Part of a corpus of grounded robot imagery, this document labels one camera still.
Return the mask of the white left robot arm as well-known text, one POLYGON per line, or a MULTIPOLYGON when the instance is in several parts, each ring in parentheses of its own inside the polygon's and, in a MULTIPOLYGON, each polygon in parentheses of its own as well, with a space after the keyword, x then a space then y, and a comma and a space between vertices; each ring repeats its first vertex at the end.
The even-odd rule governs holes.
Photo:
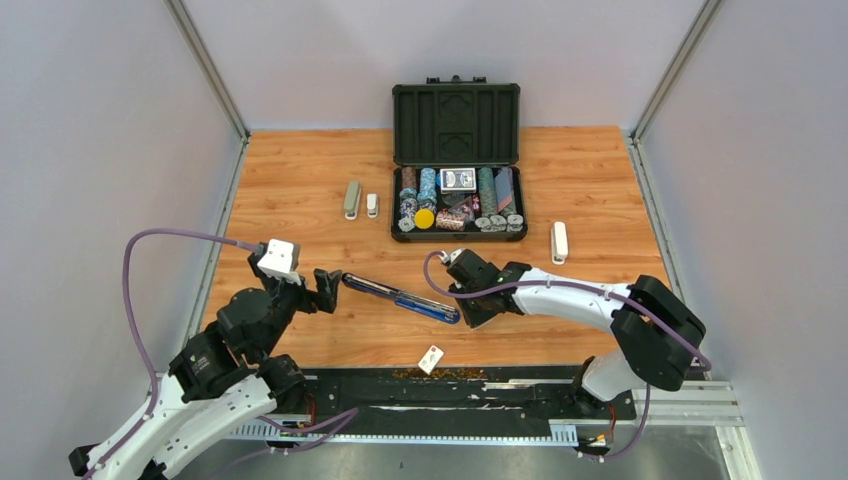
POLYGON ((258 254, 248 262, 260 287, 236 292, 187 342, 136 418, 109 439, 70 453, 75 476, 170 479, 239 424, 304 405, 304 374, 290 355, 272 351, 296 313, 335 311, 343 274, 317 269, 316 288, 309 290, 296 273, 263 271, 258 254))

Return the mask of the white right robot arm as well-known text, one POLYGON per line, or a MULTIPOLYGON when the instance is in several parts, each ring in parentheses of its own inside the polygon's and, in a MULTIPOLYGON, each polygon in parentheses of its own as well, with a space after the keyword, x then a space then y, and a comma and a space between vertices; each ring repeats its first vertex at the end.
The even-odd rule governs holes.
POLYGON ((699 354, 705 325, 655 277, 595 283, 520 262, 499 268, 465 248, 437 257, 453 280, 443 293, 458 302, 471 328, 511 313, 562 318, 614 338, 615 350, 587 359, 574 381, 571 403, 584 417, 642 385, 677 391, 693 362, 708 364, 699 354))

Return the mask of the blue stapler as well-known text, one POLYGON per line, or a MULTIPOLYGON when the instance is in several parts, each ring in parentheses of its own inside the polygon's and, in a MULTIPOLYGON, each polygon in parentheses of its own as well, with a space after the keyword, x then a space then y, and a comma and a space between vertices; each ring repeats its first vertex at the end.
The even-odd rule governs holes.
POLYGON ((457 324, 461 319, 460 310, 454 306, 430 300, 350 272, 344 273, 341 281, 350 289, 391 300, 397 307, 446 324, 457 324))

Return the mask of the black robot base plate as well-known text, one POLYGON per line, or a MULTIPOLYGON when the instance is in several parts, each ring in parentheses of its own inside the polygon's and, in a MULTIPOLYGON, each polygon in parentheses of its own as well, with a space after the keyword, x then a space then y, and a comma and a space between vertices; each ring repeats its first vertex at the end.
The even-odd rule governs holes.
POLYGON ((541 438, 553 420, 606 430, 637 417, 631 394, 581 408, 565 366, 312 368, 301 396, 273 410, 275 420, 328 420, 352 408, 343 433, 398 437, 541 438))

